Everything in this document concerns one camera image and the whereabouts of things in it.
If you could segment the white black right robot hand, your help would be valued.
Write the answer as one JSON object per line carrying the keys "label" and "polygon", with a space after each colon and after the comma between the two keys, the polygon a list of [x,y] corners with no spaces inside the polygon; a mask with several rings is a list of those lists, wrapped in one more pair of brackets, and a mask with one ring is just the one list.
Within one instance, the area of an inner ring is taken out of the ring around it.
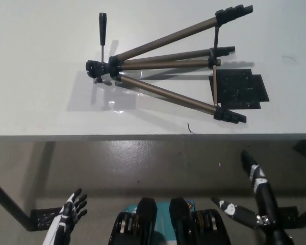
{"label": "white black right robot hand", "polygon": [[279,214],[278,204],[262,167],[246,150],[241,152],[241,162],[252,185],[258,212],[217,197],[212,197],[212,202],[228,217],[249,228],[282,229],[283,222]]}

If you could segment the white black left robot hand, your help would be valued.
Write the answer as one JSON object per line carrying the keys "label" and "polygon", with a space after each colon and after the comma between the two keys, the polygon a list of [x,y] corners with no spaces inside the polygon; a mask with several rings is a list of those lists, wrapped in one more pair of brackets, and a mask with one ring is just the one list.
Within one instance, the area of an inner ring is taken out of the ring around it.
{"label": "white black left robot hand", "polygon": [[71,234],[80,221],[87,214],[87,194],[83,194],[78,188],[64,203],[58,215],[56,215],[48,229],[43,245],[70,244]]}

